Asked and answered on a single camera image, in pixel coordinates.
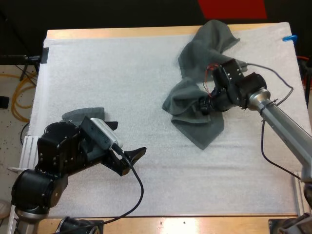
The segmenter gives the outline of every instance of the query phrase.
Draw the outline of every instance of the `metal cylinder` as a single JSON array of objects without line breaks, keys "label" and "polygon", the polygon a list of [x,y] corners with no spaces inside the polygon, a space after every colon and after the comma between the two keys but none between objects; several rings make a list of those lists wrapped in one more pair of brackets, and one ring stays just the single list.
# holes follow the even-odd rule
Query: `metal cylinder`
[{"label": "metal cylinder", "polygon": [[302,164],[301,181],[312,182],[312,137],[270,101],[262,89],[249,98],[248,108],[257,110]]}]

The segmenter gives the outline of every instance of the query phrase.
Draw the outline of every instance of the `floor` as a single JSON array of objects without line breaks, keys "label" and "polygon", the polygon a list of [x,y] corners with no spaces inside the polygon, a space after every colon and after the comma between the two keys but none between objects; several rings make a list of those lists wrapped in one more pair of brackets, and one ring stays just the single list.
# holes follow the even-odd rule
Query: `floor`
[{"label": "floor", "polygon": [[[28,68],[29,72],[34,71],[34,67]],[[0,74],[20,75],[21,71],[14,65],[0,65]],[[0,96],[12,96],[19,80],[16,78],[0,77]],[[33,101],[35,90],[31,89],[23,93],[18,102],[20,104],[30,104]],[[18,167],[22,145],[20,143],[20,132],[25,122],[15,119],[11,113],[11,100],[8,109],[0,109],[0,199],[8,202],[11,200],[11,189],[17,174],[7,170],[8,167]],[[312,103],[309,105],[310,123],[312,124]],[[20,113],[30,118],[31,109],[21,110]],[[0,234],[6,233],[8,218],[4,220],[0,227]]]}]

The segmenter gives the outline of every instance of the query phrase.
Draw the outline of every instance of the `black cable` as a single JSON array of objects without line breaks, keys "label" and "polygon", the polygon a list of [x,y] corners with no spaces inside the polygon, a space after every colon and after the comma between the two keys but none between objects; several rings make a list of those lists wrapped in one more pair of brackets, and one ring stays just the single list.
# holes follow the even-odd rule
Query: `black cable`
[{"label": "black cable", "polygon": [[[262,65],[258,65],[258,64],[254,64],[254,63],[247,63],[247,66],[256,66],[256,67],[261,67],[264,69],[267,69],[271,72],[273,72],[287,87],[290,88],[290,91],[287,93],[287,95],[280,100],[276,105],[279,106],[280,104],[282,104],[293,92],[293,87],[290,86],[275,70],[273,70],[272,68],[266,67],[266,66],[262,66]],[[262,127],[261,127],[261,153],[262,156],[264,157],[265,160],[267,160],[270,164],[274,165],[275,167],[278,167],[279,169],[289,173],[290,175],[294,176],[297,179],[301,179],[299,176],[295,175],[294,173],[290,172],[289,170],[285,169],[284,167],[272,162],[271,160],[269,160],[266,155],[264,154],[264,126],[265,126],[265,120],[262,121]]]},{"label": "black cable", "polygon": [[22,135],[23,135],[23,132],[24,132],[25,128],[26,128],[28,125],[29,125],[29,123],[26,123],[26,124],[24,125],[24,127],[21,129],[21,132],[20,132],[20,135],[19,135],[19,140],[20,140],[21,145],[24,144],[21,138],[22,138]]},{"label": "black cable", "polygon": [[88,228],[88,227],[95,227],[95,226],[98,226],[98,225],[105,225],[105,224],[108,224],[108,223],[112,223],[112,222],[115,222],[121,218],[124,218],[125,216],[127,216],[128,214],[132,213],[138,206],[139,204],[141,203],[142,199],[143,199],[143,195],[144,195],[144,187],[143,187],[143,184],[142,184],[142,181],[140,179],[140,177],[138,176],[137,172],[135,171],[134,167],[132,166],[131,162],[129,161],[129,159],[127,158],[127,156],[123,153],[122,149],[116,145],[116,144],[113,144],[112,145],[112,149],[117,153],[119,154],[120,156],[122,156],[122,158],[127,162],[127,164],[129,165],[130,169],[132,170],[133,174],[135,175],[138,183],[140,184],[140,188],[141,188],[141,195],[140,195],[140,198],[138,200],[138,202],[136,203],[136,205],[129,211],[127,211],[126,213],[116,217],[116,218],[112,218],[108,221],[105,221],[105,222],[102,222],[100,224],[92,224],[92,225],[87,225],[87,226],[82,226],[82,227],[79,227],[79,228],[75,228],[75,229],[71,229],[71,230],[67,230],[67,231],[63,231],[63,232],[58,232],[58,233],[53,233],[53,234],[67,234],[67,233],[71,233],[73,231],[76,231],[76,230],[79,230],[79,229],[83,229],[83,228]]},{"label": "black cable", "polygon": [[309,74],[309,72],[307,72],[306,76],[307,76],[307,82],[306,82],[305,98],[306,98],[306,103],[308,107],[309,98],[310,98],[311,75]]},{"label": "black cable", "polygon": [[135,169],[133,168],[131,162],[129,161],[129,159],[126,157],[126,155],[123,153],[122,149],[116,145],[115,143],[113,144],[112,146],[112,149],[117,153],[119,154],[120,156],[122,156],[122,158],[127,162],[127,164],[129,165],[129,167],[131,168],[131,170],[133,171],[133,174],[135,175],[138,183],[140,184],[140,187],[141,187],[141,195],[140,195],[140,198],[138,200],[138,202],[136,203],[136,205],[131,209],[129,210],[128,212],[122,214],[121,216],[119,217],[116,217],[116,218],[113,218],[111,220],[108,220],[108,221],[105,221],[104,224],[108,224],[108,223],[111,223],[111,222],[114,222],[116,220],[119,220],[121,218],[124,218],[125,216],[127,216],[128,214],[132,213],[138,206],[139,204],[141,203],[142,199],[143,199],[143,195],[144,195],[144,187],[143,187],[143,184],[142,184],[142,181],[140,179],[140,177],[137,175],[137,172],[135,171]]},{"label": "black cable", "polygon": [[27,75],[28,72],[25,73],[23,69],[21,69],[21,68],[18,67],[17,65],[15,65],[15,66],[16,66],[17,68],[19,68],[19,69],[22,71],[22,74],[21,74],[22,76],[23,76],[23,75],[26,75],[27,78],[32,82],[32,84],[33,84],[34,86],[37,86],[37,84],[34,83],[34,82],[31,80],[31,78]]}]

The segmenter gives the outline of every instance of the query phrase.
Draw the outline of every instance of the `cable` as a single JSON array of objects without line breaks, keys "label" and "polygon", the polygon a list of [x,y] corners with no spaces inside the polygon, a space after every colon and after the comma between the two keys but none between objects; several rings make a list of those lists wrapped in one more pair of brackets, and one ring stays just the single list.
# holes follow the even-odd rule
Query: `cable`
[{"label": "cable", "polygon": [[29,123],[26,123],[25,125],[24,125],[24,127],[21,129],[21,132],[20,132],[20,135],[19,135],[19,140],[20,140],[20,143],[21,143],[21,145],[24,145],[24,143],[23,143],[23,141],[22,141],[22,135],[23,135],[23,132],[24,132],[24,130],[25,130],[25,128],[27,127],[29,125]]},{"label": "cable", "polygon": [[[133,174],[135,175],[138,183],[140,184],[140,188],[141,188],[141,195],[140,195],[140,198],[138,200],[138,202],[136,203],[136,205],[129,211],[127,211],[126,213],[116,217],[116,218],[112,218],[108,221],[104,221],[103,223],[101,223],[101,225],[105,225],[105,224],[108,224],[108,223],[112,223],[112,222],[115,222],[121,218],[124,218],[125,216],[127,216],[128,214],[132,213],[138,206],[139,204],[141,203],[142,199],[143,199],[143,196],[144,196],[144,187],[143,187],[143,184],[142,184],[142,181],[140,179],[140,177],[138,176],[137,172],[135,171],[134,167],[132,166],[131,162],[129,161],[129,159],[127,158],[127,156],[124,154],[124,152],[122,151],[122,149],[116,145],[115,143],[112,145],[112,149],[117,153],[119,154],[120,156],[122,156],[122,158],[127,162],[127,164],[129,165],[130,169],[132,170]],[[71,233],[73,231],[76,231],[76,230],[79,230],[79,229],[83,229],[83,228],[87,228],[87,227],[95,227],[95,226],[98,226],[99,224],[93,224],[93,225],[87,225],[87,226],[82,226],[82,227],[79,227],[79,228],[75,228],[75,229],[71,229],[71,230],[67,230],[67,231],[63,231],[63,232],[58,232],[58,233],[53,233],[53,234],[67,234],[67,233]]]},{"label": "cable", "polygon": [[[262,66],[262,65],[258,65],[258,64],[254,64],[254,63],[247,63],[247,66],[256,66],[256,67],[261,67],[264,69],[267,69],[271,72],[273,72],[274,74],[277,75],[277,77],[287,86],[290,88],[290,91],[287,93],[287,95],[280,100],[276,105],[279,106],[280,104],[282,104],[293,92],[293,87],[290,86],[275,70],[273,70],[272,68],[266,67],[266,66]],[[284,167],[272,162],[271,160],[269,160],[266,155],[264,154],[264,126],[265,126],[265,120],[262,120],[262,127],[261,127],[261,154],[264,157],[265,160],[267,160],[270,164],[274,165],[275,167],[289,173],[290,175],[294,176],[295,178],[301,180],[301,178],[297,175],[295,175],[294,173],[290,172],[289,170],[285,169]]]},{"label": "cable", "polygon": [[17,65],[15,65],[18,69],[20,69],[21,71],[22,71],[22,76],[20,77],[20,80],[23,80],[23,76],[27,76],[27,78],[28,79],[30,79],[30,81],[32,82],[32,84],[33,85],[37,85],[36,83],[34,83],[33,81],[32,81],[32,79],[34,79],[34,77],[37,77],[37,75],[35,74],[35,73],[30,73],[30,72],[28,72],[28,71],[24,71],[23,69],[21,69],[20,67],[18,67]]},{"label": "cable", "polygon": [[[12,95],[12,101],[11,101],[11,112],[12,115],[19,121],[22,122],[29,122],[29,119],[22,116],[16,109],[16,106],[22,108],[22,109],[29,109],[32,107],[32,105],[28,106],[22,106],[17,102],[17,98],[26,90],[33,89],[36,87],[36,84],[31,80],[36,74],[31,74],[30,76],[27,76],[27,79],[23,79],[17,86],[16,89]],[[11,75],[11,74],[0,74],[0,77],[6,77],[6,78],[20,78],[19,76],[16,75]],[[27,86],[26,88],[22,88],[24,85],[27,83],[31,83],[31,86]]]},{"label": "cable", "polygon": [[[15,65],[17,68],[19,68],[21,71],[23,71],[23,69],[21,69],[19,66]],[[29,75],[33,75],[33,73],[25,71],[26,73],[28,73]]]},{"label": "cable", "polygon": [[305,61],[309,60],[309,58],[306,57],[306,56],[297,56],[297,59],[302,59],[302,60],[305,60]]},{"label": "cable", "polygon": [[219,64],[217,64],[217,63],[211,63],[211,64],[209,64],[209,65],[207,66],[207,68],[206,68],[206,70],[205,70],[205,79],[204,79],[204,81],[203,81],[203,86],[204,86],[204,89],[207,91],[209,97],[211,97],[211,93],[209,92],[208,86],[207,86],[208,71],[210,71],[210,72],[211,72],[211,76],[213,76],[213,75],[212,75],[212,72],[213,72],[213,70],[216,69],[217,67],[219,67]]}]

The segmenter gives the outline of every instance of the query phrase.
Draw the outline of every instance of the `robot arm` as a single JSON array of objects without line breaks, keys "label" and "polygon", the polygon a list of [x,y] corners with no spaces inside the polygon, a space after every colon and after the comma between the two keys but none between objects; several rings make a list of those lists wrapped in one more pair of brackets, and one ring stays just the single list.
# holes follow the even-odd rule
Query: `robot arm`
[{"label": "robot arm", "polygon": [[301,181],[305,198],[312,207],[312,137],[270,100],[264,78],[256,73],[243,76],[232,59],[213,71],[215,88],[199,100],[203,114],[227,111],[233,106],[258,111],[302,164]]},{"label": "robot arm", "polygon": [[126,158],[118,159],[112,151],[112,147],[122,147],[113,133],[116,128],[117,122],[85,117],[79,127],[57,122],[45,129],[37,142],[38,164],[34,170],[23,171],[12,188],[19,233],[36,233],[40,220],[47,217],[67,187],[68,176],[99,163],[120,176],[129,172],[130,165],[145,154],[146,148],[125,151]]}]

